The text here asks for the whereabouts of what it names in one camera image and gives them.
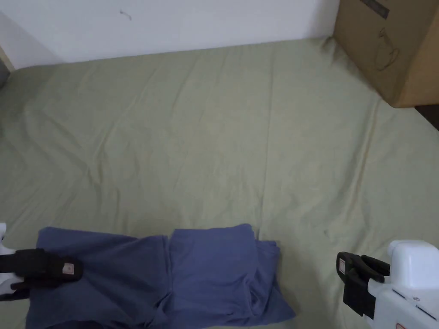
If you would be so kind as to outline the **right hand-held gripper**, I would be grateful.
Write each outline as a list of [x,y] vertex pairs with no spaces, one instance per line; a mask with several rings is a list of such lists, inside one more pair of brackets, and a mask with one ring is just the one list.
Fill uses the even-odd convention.
[[372,329],[437,329],[438,248],[420,240],[395,240],[388,254],[390,264],[366,255],[337,254],[343,303],[364,316]]

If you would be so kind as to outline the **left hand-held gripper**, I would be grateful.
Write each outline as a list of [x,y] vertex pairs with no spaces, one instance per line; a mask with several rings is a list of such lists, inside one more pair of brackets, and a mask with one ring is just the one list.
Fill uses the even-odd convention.
[[[15,292],[55,288],[65,282],[79,280],[84,273],[83,263],[74,257],[60,256],[41,248],[15,251],[4,246],[6,223],[0,224],[0,300],[10,299]],[[8,263],[15,253],[15,274]]]

